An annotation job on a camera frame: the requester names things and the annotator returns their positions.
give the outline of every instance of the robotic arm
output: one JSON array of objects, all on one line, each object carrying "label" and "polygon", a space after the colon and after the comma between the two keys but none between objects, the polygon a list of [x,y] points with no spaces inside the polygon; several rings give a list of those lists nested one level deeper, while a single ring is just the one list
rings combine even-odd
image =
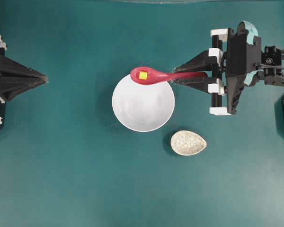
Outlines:
[{"label": "robotic arm", "polygon": [[[236,33],[231,28],[212,30],[211,37],[212,48],[203,51],[174,71],[211,71],[212,77],[173,80],[174,83],[211,94],[211,114],[235,114],[244,88],[254,86],[260,80],[263,80],[266,85],[284,87],[282,72],[284,50],[275,46],[266,46],[262,52],[261,38],[251,23],[241,22]],[[227,42],[225,52],[222,48],[223,42]],[[226,85],[222,81],[223,73],[225,73]],[[222,106],[222,97],[225,94],[227,107]]]}]

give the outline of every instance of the cable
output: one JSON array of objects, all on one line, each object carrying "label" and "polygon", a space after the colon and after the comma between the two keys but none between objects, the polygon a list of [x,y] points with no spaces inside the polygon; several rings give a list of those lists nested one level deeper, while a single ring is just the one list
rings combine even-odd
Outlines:
[{"label": "cable", "polygon": [[284,70],[284,68],[282,66],[265,65],[265,64],[261,64],[261,63],[259,63],[258,65],[262,66],[263,69],[273,68],[273,69]]}]

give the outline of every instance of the green tabletop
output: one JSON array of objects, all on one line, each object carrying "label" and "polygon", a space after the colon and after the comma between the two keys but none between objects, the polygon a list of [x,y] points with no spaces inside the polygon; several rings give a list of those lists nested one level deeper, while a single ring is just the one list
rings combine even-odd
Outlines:
[{"label": "green tabletop", "polygon": [[[7,106],[0,227],[284,227],[283,87],[248,87],[219,117],[209,95],[172,85],[175,111],[148,133],[112,111],[132,68],[172,71],[211,47],[211,29],[242,20],[284,49],[284,0],[0,0],[6,56],[49,77]],[[183,129],[207,148],[176,155]]]}]

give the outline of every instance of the white bowl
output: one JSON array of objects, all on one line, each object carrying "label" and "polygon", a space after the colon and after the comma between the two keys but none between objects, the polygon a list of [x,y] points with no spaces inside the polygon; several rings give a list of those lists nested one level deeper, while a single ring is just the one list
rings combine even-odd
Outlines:
[{"label": "white bowl", "polygon": [[125,127],[147,132],[169,120],[175,108],[175,96],[168,82],[141,85],[127,75],[115,87],[112,106]]}]

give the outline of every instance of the teal strap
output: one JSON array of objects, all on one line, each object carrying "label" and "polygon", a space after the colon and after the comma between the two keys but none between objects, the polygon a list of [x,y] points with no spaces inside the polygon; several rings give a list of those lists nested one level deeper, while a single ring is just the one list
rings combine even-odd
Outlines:
[{"label": "teal strap", "polygon": [[245,80],[244,80],[244,84],[246,84],[247,86],[249,86],[252,82],[252,79],[254,77],[254,75],[258,72],[258,71],[263,71],[263,70],[255,70],[255,71],[252,71],[250,73],[248,73],[245,77]]},{"label": "teal strap", "polygon": [[243,20],[243,22],[245,24],[246,30],[249,31],[248,36],[247,36],[247,43],[250,44],[250,45],[253,45],[254,44],[254,37],[258,36],[257,29],[252,23],[245,21],[245,20]]}]

